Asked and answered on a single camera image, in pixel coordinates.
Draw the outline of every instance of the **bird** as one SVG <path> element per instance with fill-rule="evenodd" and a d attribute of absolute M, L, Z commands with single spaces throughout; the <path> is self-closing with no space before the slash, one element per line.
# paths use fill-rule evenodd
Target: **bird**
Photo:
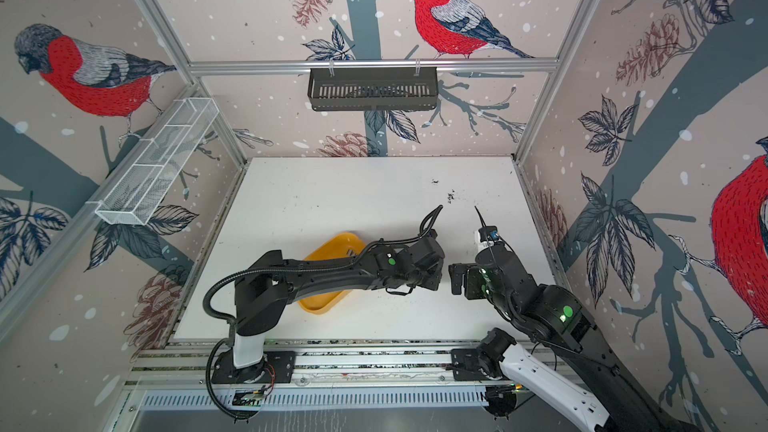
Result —
<path fill-rule="evenodd" d="M 750 332 L 768 328 L 768 137 L 756 142 L 766 151 L 728 183 L 712 205 L 710 226 L 715 259 L 689 254 L 682 238 L 672 235 L 686 254 L 686 273 L 694 260 L 725 277 L 735 293 L 750 308 L 753 319 L 735 332 L 719 317 L 712 322 L 723 327 L 735 342 L 728 350 L 742 355 L 741 340 Z"/>
<path fill-rule="evenodd" d="M 416 29 L 440 57 L 446 53 L 469 55 L 476 50 L 502 49 L 530 58 L 501 34 L 485 12 L 470 0 L 414 0 Z"/>
<path fill-rule="evenodd" d="M 85 43 L 46 24 L 22 30 L 14 50 L 24 72 L 40 72 L 73 106 L 95 116 L 125 117 L 128 133 L 118 143 L 128 136 L 139 138 L 130 130 L 130 114 L 144 102 L 154 106 L 149 97 L 152 85 L 160 75 L 176 70 L 117 47 Z"/>

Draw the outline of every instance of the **slotted cable tray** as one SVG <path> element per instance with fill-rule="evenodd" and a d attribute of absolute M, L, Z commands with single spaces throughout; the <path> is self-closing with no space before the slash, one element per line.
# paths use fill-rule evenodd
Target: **slotted cable tray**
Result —
<path fill-rule="evenodd" d="M 369 67 L 312 69 L 312 109 L 432 110 L 437 107 L 437 68 Z"/>
<path fill-rule="evenodd" d="M 96 208 L 109 224 L 146 226 L 197 144 L 219 113 L 213 99 L 175 100 L 173 114 L 155 137 L 141 139 L 146 148 Z"/>

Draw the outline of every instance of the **red bird breast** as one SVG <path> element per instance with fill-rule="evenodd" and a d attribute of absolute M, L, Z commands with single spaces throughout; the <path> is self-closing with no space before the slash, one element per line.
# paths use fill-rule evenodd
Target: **red bird breast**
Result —
<path fill-rule="evenodd" d="M 451 0 L 414 0 L 416 5 L 416 29 L 422 38 L 439 53 L 456 53 L 469 55 L 486 42 L 473 39 L 462 34 L 456 34 L 437 22 L 432 16 L 431 9 L 435 6 L 446 5 Z"/>
<path fill-rule="evenodd" d="M 755 317 L 768 324 L 768 254 L 760 224 L 768 199 L 766 156 L 755 158 L 712 206 L 715 260 Z"/>
<path fill-rule="evenodd" d="M 117 87 L 84 86 L 73 75 L 83 64 L 77 45 L 62 36 L 48 45 L 52 72 L 41 76 L 73 106 L 96 116 L 128 116 L 149 97 L 151 77 L 141 77 Z"/>

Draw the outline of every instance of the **white robotic arm segment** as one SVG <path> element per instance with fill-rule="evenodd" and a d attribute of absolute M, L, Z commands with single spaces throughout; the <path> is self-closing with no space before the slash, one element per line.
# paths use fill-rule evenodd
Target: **white robotic arm segment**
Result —
<path fill-rule="evenodd" d="M 592 393 L 547 367 L 520 344 L 507 348 L 499 367 L 506 378 L 530 389 L 582 432 L 594 432 L 596 425 L 602 427 L 608 420 L 608 411 Z"/>

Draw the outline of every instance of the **white wire basket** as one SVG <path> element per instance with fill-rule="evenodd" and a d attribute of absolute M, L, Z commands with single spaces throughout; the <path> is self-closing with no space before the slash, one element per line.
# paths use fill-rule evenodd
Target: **white wire basket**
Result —
<path fill-rule="evenodd" d="M 213 99 L 175 100 L 173 114 L 155 137 L 141 139 L 146 149 L 96 208 L 109 224 L 146 226 L 176 176 L 219 113 Z"/>

